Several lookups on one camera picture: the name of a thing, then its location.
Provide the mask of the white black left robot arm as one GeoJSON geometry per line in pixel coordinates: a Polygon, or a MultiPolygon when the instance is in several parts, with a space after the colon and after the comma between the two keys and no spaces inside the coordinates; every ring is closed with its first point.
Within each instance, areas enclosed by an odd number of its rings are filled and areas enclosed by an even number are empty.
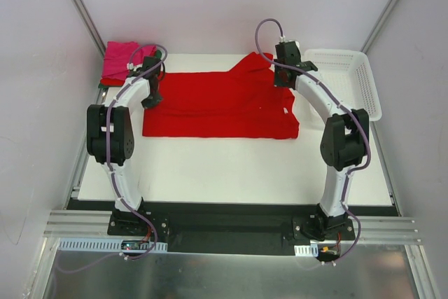
{"type": "Polygon", "coordinates": [[[144,235],[149,239],[155,229],[146,214],[130,162],[136,145],[131,116],[139,107],[146,109],[160,103],[164,58],[147,56],[141,64],[130,62],[127,68],[129,73],[118,92],[103,104],[87,108],[86,146],[88,154],[106,172],[115,196],[107,233],[144,235]]]}

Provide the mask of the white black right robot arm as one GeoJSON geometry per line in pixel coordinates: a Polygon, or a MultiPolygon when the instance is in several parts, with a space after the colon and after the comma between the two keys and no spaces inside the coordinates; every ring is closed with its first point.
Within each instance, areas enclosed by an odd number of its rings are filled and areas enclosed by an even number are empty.
{"type": "Polygon", "coordinates": [[[369,115],[349,109],[316,75],[318,68],[301,60],[294,41],[275,46],[274,84],[301,94],[325,123],[320,152],[327,165],[325,188],[312,218],[300,226],[302,235],[323,241],[347,224],[347,194],[352,174],[370,164],[369,115]]]}

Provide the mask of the folded green t shirt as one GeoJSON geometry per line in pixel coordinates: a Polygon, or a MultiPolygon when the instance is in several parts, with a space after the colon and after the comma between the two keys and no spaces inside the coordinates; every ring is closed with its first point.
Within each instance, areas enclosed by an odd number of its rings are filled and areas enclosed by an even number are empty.
{"type": "MultiPolygon", "coordinates": [[[[104,58],[103,70],[101,78],[103,76],[113,76],[118,74],[129,74],[127,68],[127,62],[129,61],[133,50],[125,48],[112,49],[106,52],[104,58]]],[[[143,63],[144,57],[156,56],[161,57],[162,53],[156,47],[142,48],[133,58],[133,65],[139,66],[143,63]]],[[[98,88],[119,88],[119,87],[104,87],[99,83],[98,88]]]]}

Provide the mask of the folded pink t shirt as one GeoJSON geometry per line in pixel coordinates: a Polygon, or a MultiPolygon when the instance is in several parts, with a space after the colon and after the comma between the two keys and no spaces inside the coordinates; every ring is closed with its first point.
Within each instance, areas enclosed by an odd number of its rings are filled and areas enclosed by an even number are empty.
{"type": "Polygon", "coordinates": [[[148,45],[141,47],[137,42],[107,43],[100,83],[105,86],[121,86],[129,73],[128,64],[140,65],[144,57],[154,56],[157,47],[148,45]]]}

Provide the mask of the white perforated plastic basket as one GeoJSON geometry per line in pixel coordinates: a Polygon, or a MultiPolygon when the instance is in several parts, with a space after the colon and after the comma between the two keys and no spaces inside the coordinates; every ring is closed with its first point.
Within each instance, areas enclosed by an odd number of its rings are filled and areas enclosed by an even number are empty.
{"type": "Polygon", "coordinates": [[[380,120],[382,108],[366,54],[318,48],[307,50],[304,59],[317,66],[319,77],[345,106],[365,109],[372,122],[380,120]]]}

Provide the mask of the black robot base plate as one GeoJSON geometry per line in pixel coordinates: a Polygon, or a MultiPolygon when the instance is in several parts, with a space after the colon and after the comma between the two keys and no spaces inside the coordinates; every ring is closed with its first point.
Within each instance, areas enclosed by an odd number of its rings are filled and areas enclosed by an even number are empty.
{"type": "Polygon", "coordinates": [[[291,256],[313,241],[352,242],[347,215],[326,219],[312,205],[144,202],[138,214],[114,209],[108,235],[150,233],[170,252],[291,256]]]}

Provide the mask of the aluminium frame post right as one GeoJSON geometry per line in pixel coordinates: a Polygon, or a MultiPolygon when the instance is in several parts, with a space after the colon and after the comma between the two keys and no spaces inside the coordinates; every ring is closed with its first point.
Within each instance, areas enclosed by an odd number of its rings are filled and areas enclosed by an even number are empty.
{"type": "Polygon", "coordinates": [[[382,12],[380,13],[379,17],[377,18],[374,26],[370,30],[370,33],[368,34],[363,46],[361,47],[360,51],[362,53],[367,54],[368,51],[371,49],[379,35],[381,34],[383,28],[385,28],[386,23],[388,22],[389,18],[392,16],[396,6],[399,4],[400,0],[388,0],[385,7],[383,8],[382,12]]]}

